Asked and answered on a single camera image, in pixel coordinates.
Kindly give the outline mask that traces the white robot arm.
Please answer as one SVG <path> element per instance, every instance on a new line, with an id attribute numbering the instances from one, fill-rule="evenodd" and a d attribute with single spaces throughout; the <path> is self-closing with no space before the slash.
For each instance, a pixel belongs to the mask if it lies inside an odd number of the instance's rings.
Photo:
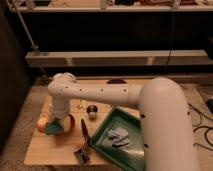
<path id="1" fill-rule="evenodd" d="M 63 116 L 72 99 L 135 109 L 140 114 L 146 171 L 200 171 L 189 106 L 182 88 L 158 77 L 142 85 L 78 84 L 59 73 L 48 85 L 50 111 Z"/>

